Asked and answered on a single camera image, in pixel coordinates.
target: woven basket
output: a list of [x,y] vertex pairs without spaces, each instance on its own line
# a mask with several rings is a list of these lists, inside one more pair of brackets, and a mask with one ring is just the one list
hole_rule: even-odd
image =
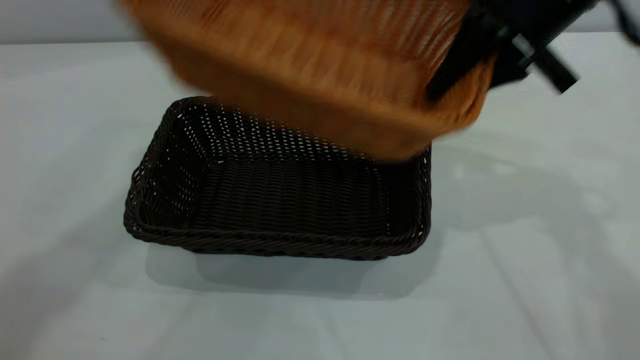
[[492,78],[482,62],[426,100],[462,0],[121,2],[187,83],[379,159],[473,123]]
[[166,112],[132,177],[135,238],[197,253],[382,259],[429,232],[430,151],[381,164],[213,98]]

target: basket rim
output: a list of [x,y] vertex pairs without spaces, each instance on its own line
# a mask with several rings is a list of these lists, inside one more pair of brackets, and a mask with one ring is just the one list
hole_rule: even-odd
[[[367,99],[366,97],[351,92],[340,91],[339,96],[336,96],[336,89],[322,90],[318,87],[305,86],[298,81],[291,81],[294,78],[274,71],[271,66],[255,66],[254,63],[250,63],[245,57],[234,51],[235,43],[228,41],[228,39],[216,37],[216,47],[202,46],[204,43],[203,32],[199,31],[197,26],[188,19],[171,17],[162,9],[144,1],[119,1],[131,17],[145,24],[143,30],[149,31],[145,28],[152,25],[153,32],[162,34],[172,41],[194,47],[225,66],[264,79],[289,94],[304,96],[313,100],[318,106],[330,106],[344,113],[355,114],[361,120],[382,126],[393,123],[394,127],[401,128],[407,133],[429,133],[433,138],[469,126],[478,118],[490,86],[493,64],[496,60],[495,57],[491,57],[488,61],[477,64],[437,103],[427,104],[422,110],[418,110],[401,106],[392,101],[364,101]],[[144,12],[135,11],[140,9],[144,9]],[[466,86],[467,83],[475,83],[476,85]],[[474,92],[475,94],[468,96],[467,101],[461,106],[459,99],[452,96],[454,93],[461,92]]]
[[[430,189],[425,192],[422,186],[417,189],[419,192],[419,196],[416,196],[415,202],[417,211],[411,228],[404,233],[395,236],[383,235],[367,237],[285,231],[224,230],[216,228],[190,229],[150,225],[142,221],[140,217],[140,210],[144,208],[144,193],[142,190],[152,173],[151,171],[146,171],[142,174],[142,172],[145,168],[151,169],[151,164],[154,164],[157,161],[158,156],[161,154],[163,144],[169,136],[169,131],[167,130],[169,130],[176,120],[179,119],[177,118],[177,114],[179,114],[184,108],[187,108],[190,105],[222,104],[221,102],[218,102],[218,99],[219,97],[187,97],[173,102],[165,112],[160,126],[154,133],[151,144],[143,155],[140,165],[136,167],[131,177],[131,187],[127,192],[124,213],[124,226],[129,234],[133,235],[135,238],[152,242],[159,242],[159,240],[168,241],[176,238],[208,238],[216,239],[216,241],[222,240],[219,238],[251,238],[254,240],[262,240],[270,247],[273,247],[272,245],[276,242],[295,243],[298,245],[307,243],[314,245],[317,245],[318,243],[350,246],[361,245],[363,248],[375,247],[381,252],[384,252],[387,256],[394,254],[407,254],[408,252],[417,249],[425,242],[431,230],[431,192]],[[412,159],[411,161],[417,161],[417,158],[421,158],[425,153],[428,153],[426,156],[430,158],[431,150],[430,148],[427,148],[423,153],[417,155],[415,159]],[[426,174],[426,179],[430,183],[429,172]],[[385,252],[385,249],[396,249],[396,251],[389,253]]]

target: white tablecloth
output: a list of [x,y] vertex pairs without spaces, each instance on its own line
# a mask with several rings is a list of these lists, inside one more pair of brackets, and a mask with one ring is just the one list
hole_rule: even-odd
[[427,244],[349,262],[131,238],[131,173],[192,92],[144,44],[0,46],[0,358],[640,359],[640,56],[556,49],[569,92],[491,91],[435,144]]

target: robotic arm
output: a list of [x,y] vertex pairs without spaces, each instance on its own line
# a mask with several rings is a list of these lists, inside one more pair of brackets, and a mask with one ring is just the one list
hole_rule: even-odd
[[[577,78],[548,49],[549,43],[598,0],[471,0],[467,16],[426,92],[441,98],[478,62],[498,54],[492,87],[526,78],[535,63],[558,91]],[[610,0],[620,28],[640,45],[640,0]]]

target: basket bottom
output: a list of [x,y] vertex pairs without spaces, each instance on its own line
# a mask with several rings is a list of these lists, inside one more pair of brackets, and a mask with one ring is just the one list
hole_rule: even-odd
[[388,176],[368,164],[219,161],[207,171],[189,228],[388,236]]

